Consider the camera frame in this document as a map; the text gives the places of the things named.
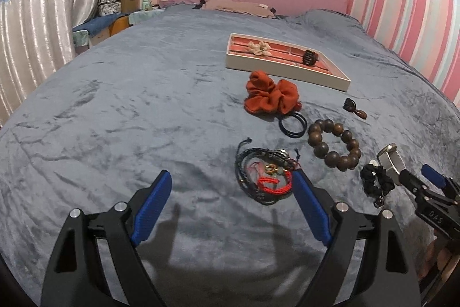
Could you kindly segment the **right hand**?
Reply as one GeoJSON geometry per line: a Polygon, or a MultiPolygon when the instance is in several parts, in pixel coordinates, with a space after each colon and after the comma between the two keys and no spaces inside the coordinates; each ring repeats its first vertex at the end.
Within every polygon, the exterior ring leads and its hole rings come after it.
{"type": "Polygon", "coordinates": [[[441,272],[443,283],[451,276],[456,265],[459,263],[459,255],[453,255],[446,247],[442,247],[444,241],[441,239],[433,240],[427,247],[424,264],[418,273],[418,279],[422,280],[430,271],[432,266],[436,266],[441,272]]]}

